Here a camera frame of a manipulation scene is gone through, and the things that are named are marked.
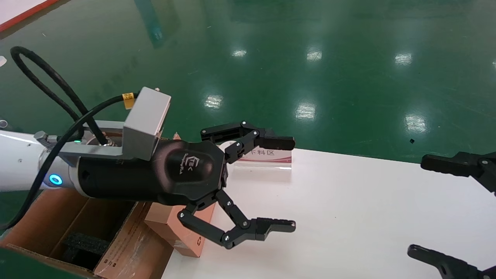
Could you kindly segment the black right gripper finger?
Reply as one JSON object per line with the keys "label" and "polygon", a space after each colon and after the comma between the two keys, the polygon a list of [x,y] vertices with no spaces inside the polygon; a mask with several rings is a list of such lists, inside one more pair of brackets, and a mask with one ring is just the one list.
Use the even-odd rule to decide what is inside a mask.
{"label": "black right gripper finger", "polygon": [[458,152],[454,157],[426,154],[420,167],[424,170],[460,177],[473,177],[490,193],[496,192],[496,153],[473,154]]}
{"label": "black right gripper finger", "polygon": [[415,260],[432,265],[438,269],[443,279],[495,279],[496,267],[478,270],[474,265],[468,264],[458,258],[441,252],[424,248],[419,245],[410,245],[407,255]]}

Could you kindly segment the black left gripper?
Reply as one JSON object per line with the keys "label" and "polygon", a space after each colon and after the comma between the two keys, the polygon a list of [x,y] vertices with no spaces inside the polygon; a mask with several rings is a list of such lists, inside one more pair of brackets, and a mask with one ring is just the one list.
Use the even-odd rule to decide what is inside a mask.
{"label": "black left gripper", "polygon": [[[294,220],[249,220],[221,189],[221,179],[225,161],[292,163],[295,139],[246,121],[204,128],[200,134],[199,143],[159,141],[150,160],[82,157],[80,190],[91,198],[186,205],[177,214],[180,223],[225,249],[246,240],[265,241],[271,232],[294,232]],[[225,142],[231,144],[224,151],[215,145]],[[196,211],[215,203],[234,223],[231,230],[225,232],[195,217]]]}

